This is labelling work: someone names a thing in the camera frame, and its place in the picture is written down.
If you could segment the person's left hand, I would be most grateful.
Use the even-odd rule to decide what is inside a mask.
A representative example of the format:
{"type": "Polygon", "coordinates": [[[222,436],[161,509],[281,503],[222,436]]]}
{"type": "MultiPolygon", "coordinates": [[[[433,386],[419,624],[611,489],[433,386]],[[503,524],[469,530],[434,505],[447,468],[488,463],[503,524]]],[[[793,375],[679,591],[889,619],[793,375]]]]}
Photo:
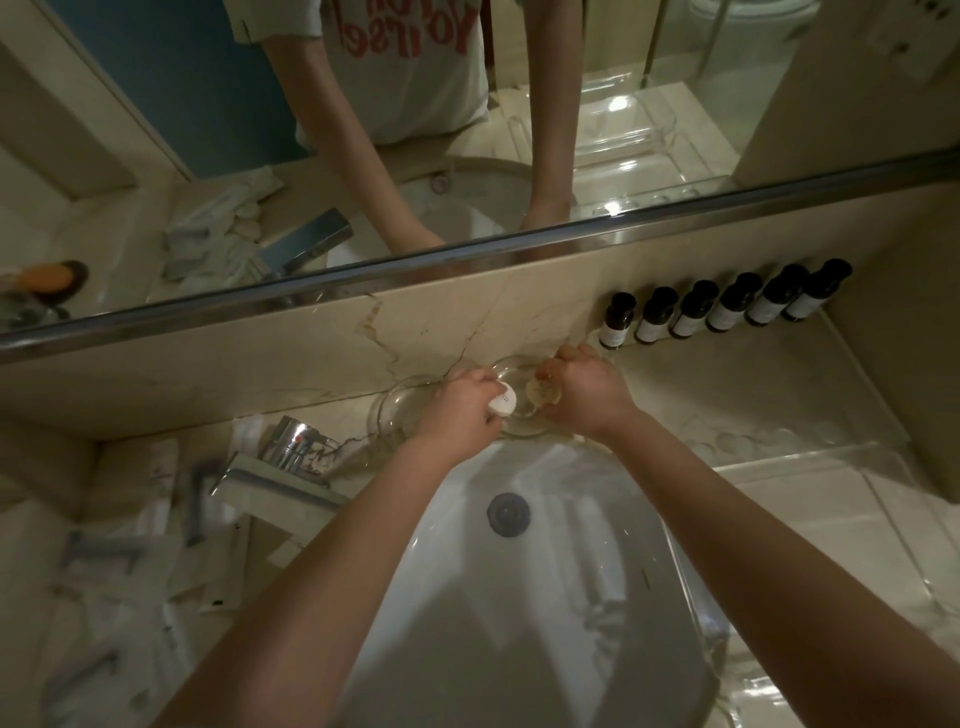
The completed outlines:
{"type": "Polygon", "coordinates": [[[448,469],[473,458],[498,439],[503,422],[474,407],[465,392],[456,394],[446,381],[424,408],[414,441],[448,469]]]}

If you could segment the pile of white toiletry packets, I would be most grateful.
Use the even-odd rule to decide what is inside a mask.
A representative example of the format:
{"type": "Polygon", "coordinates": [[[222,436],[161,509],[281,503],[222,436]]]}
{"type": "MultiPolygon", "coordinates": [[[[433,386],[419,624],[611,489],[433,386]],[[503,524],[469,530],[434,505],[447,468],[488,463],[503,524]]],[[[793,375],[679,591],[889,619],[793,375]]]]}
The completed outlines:
{"type": "Polygon", "coordinates": [[[207,494],[216,466],[182,486],[178,440],[154,442],[133,521],[65,537],[54,588],[79,598],[92,643],[46,679],[42,728],[149,728],[199,662],[182,598],[200,616],[239,608],[252,523],[207,494]]]}

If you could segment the chrome sink faucet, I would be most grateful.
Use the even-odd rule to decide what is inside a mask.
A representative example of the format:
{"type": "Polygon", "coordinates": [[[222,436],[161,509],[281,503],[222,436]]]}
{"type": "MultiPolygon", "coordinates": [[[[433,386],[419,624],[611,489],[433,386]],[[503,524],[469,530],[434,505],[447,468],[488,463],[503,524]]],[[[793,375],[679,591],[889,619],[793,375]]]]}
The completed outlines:
{"type": "Polygon", "coordinates": [[[351,502],[315,468],[339,444],[313,426],[283,416],[254,454],[235,451],[208,493],[214,504],[310,541],[351,502]]]}

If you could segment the grey sink drain plug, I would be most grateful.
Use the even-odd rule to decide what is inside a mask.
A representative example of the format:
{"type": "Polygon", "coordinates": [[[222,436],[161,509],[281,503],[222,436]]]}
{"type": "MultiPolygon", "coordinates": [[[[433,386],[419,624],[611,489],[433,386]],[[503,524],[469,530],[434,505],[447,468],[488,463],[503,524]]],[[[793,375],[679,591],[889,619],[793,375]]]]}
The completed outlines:
{"type": "Polygon", "coordinates": [[[515,492],[498,493],[486,507],[486,519],[496,535],[512,539],[522,536],[532,523],[528,501],[515,492]]]}

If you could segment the person's right forearm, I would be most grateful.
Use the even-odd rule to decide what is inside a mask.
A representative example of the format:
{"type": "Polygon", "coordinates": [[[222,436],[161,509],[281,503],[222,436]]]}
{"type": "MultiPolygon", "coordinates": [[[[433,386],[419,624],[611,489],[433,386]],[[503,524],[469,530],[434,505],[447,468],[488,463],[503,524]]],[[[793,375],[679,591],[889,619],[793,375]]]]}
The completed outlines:
{"type": "Polygon", "coordinates": [[[960,663],[653,418],[563,422],[623,464],[805,728],[960,728],[960,663]]]}

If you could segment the person's right hand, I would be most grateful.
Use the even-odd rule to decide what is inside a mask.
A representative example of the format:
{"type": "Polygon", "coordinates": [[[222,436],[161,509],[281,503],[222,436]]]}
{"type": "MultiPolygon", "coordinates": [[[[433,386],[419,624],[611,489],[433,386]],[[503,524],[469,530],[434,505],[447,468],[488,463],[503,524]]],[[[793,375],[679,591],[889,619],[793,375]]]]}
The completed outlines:
{"type": "Polygon", "coordinates": [[[602,445],[617,442],[650,419],[617,368],[590,345],[560,346],[538,365],[535,378],[559,396],[538,408],[541,416],[602,445]]]}

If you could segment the row of black toiletry bottles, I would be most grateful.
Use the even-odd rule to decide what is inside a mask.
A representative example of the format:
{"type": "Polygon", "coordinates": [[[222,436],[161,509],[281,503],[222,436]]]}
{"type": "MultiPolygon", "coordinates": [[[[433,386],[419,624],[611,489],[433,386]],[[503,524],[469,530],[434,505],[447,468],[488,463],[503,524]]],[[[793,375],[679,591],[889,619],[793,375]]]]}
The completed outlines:
{"type": "Polygon", "coordinates": [[[726,287],[702,278],[683,295],[671,286],[654,287],[642,300],[616,292],[590,342],[615,351],[629,340],[652,346],[668,338],[687,340],[702,331],[726,334],[740,324],[764,328],[777,320],[798,323],[821,310],[853,273],[849,261],[831,258],[813,271],[801,263],[787,264],[767,279],[759,273],[738,273],[726,287]]]}

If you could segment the white sink basin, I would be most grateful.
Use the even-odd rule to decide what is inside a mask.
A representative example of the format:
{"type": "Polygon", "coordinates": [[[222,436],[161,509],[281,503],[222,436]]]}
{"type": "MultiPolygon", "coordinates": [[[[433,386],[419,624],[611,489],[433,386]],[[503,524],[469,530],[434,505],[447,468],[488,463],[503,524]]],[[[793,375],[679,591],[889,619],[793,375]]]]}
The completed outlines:
{"type": "Polygon", "coordinates": [[[500,441],[450,471],[334,728],[725,728],[729,626],[618,461],[500,441]],[[532,522],[490,528],[498,494],[532,522]]]}

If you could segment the round clear glass dish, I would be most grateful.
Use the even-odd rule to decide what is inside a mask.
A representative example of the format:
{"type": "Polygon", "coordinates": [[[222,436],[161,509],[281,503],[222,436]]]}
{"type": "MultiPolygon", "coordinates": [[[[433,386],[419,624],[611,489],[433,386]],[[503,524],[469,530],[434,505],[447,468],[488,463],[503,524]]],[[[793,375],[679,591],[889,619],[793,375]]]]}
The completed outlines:
{"type": "Polygon", "coordinates": [[[552,422],[543,416],[543,409],[535,410],[525,394],[526,383],[534,378],[544,358],[529,354],[516,354],[496,361],[491,370],[515,390],[518,397],[516,412],[510,418],[502,418],[502,433],[514,439],[529,439],[545,435],[554,429],[552,422]]]}
{"type": "Polygon", "coordinates": [[[373,453],[390,455],[416,432],[425,408],[444,380],[415,374],[378,394],[366,416],[366,432],[373,453]]]}

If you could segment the person's left forearm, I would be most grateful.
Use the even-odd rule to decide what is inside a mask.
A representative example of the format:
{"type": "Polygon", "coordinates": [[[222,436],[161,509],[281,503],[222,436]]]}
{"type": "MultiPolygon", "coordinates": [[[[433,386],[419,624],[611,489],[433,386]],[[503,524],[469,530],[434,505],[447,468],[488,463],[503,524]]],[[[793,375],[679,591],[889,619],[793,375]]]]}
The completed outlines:
{"type": "Polygon", "coordinates": [[[440,485],[498,437],[426,427],[240,613],[150,728],[324,728],[440,485]]]}

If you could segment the clear acrylic tray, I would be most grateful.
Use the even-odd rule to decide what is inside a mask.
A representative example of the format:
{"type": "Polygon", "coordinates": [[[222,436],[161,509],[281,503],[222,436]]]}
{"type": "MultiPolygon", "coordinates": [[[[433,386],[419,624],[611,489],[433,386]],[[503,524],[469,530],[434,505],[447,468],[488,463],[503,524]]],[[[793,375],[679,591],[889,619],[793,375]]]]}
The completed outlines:
{"type": "Polygon", "coordinates": [[[960,638],[960,503],[835,326],[740,329],[721,354],[730,409],[690,416],[683,443],[898,613],[960,638]]]}

